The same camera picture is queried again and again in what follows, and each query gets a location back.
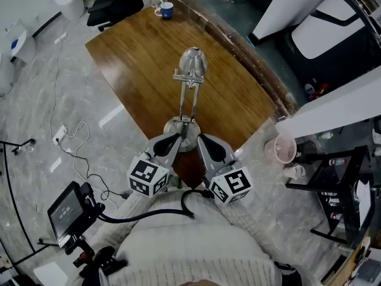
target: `chair armrest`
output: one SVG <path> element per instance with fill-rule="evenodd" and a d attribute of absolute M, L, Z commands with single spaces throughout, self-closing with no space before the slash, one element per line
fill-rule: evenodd
<path fill-rule="evenodd" d="M 112 3 L 113 3 L 112 1 L 105 1 L 105 2 L 99 3 L 99 4 L 97 4 L 97 5 L 94 6 L 94 7 L 90 7 L 90 8 L 88 9 L 88 12 L 89 12 L 89 13 L 92 13 L 92 12 L 94 12 L 94 11 L 103 10 L 104 8 L 109 7 Z"/>

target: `black and white pattern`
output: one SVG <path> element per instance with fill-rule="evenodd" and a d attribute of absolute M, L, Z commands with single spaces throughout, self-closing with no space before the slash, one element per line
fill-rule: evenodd
<path fill-rule="evenodd" d="M 142 184 L 142 183 L 140 183 L 134 179 L 131 179 L 131 178 L 130 178 L 130 186 L 131 186 L 131 189 L 133 189 L 134 191 L 137 191 L 137 192 L 142 193 L 146 196 L 149 196 L 149 186 Z"/>
<path fill-rule="evenodd" d="M 131 176 L 137 177 L 143 181 L 151 182 L 157 171 L 157 166 L 140 160 L 133 169 Z"/>
<path fill-rule="evenodd" d="M 154 195 L 167 183 L 167 174 L 154 185 Z"/>
<path fill-rule="evenodd" d="M 232 190 L 232 193 L 238 193 L 250 187 L 250 182 L 247 180 L 242 170 L 238 170 L 234 173 L 225 176 L 225 180 Z"/>
<path fill-rule="evenodd" d="M 247 191 L 247 192 L 243 192 L 243 193 L 238 194 L 238 195 L 235 195 L 235 196 L 229 201 L 229 203 L 233 203 L 234 201 L 237 201 L 238 199 L 244 198 L 244 196 L 246 196 L 248 193 L 249 193 L 249 191 Z"/>
<path fill-rule="evenodd" d="M 212 184 L 211 191 L 216 195 L 223 203 L 227 200 L 228 195 L 221 189 L 215 182 Z"/>

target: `power outlet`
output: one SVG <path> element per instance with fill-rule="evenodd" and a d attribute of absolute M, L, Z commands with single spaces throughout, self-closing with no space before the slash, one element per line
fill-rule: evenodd
<path fill-rule="evenodd" d="M 58 132 L 53 137 L 53 144 L 58 145 L 57 139 L 59 142 L 61 142 L 62 139 L 65 137 L 65 133 L 67 133 L 67 129 L 64 125 L 61 125 L 60 129 L 58 130 Z"/>

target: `white sweater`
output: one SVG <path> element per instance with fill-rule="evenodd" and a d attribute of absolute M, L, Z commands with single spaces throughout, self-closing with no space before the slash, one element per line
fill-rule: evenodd
<path fill-rule="evenodd" d="M 134 192 L 113 217 L 181 209 L 182 193 L 176 190 L 148 199 Z M 175 286 L 203 279 L 221 286 L 281 286 L 282 274 L 253 239 L 258 236 L 255 223 L 239 201 L 218 208 L 213 200 L 190 194 L 185 203 L 194 220 L 162 214 L 137 223 L 105 223 L 99 229 L 92 239 L 93 249 L 97 252 L 110 245 L 117 250 L 117 259 L 129 263 L 108 277 L 110 286 Z M 67 285 L 82 284 L 79 276 L 73 278 Z"/>

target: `silver desk lamp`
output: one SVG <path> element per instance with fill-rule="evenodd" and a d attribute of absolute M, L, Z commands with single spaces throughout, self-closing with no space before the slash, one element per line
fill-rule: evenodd
<path fill-rule="evenodd" d="M 195 121 L 196 105 L 200 84 L 204 82 L 204 75 L 207 71 L 207 59 L 204 52 L 199 48 L 187 49 L 180 59 L 179 70 L 174 70 L 173 79 L 182 82 L 180 98 L 180 116 L 174 117 L 164 126 L 164 133 L 177 132 L 182 136 L 182 143 L 179 151 L 185 153 L 194 149 L 197 145 L 197 136 L 200 134 L 200 127 Z M 190 117 L 184 115 L 184 99 L 186 85 L 189 89 L 195 87 L 193 96 L 192 114 Z"/>

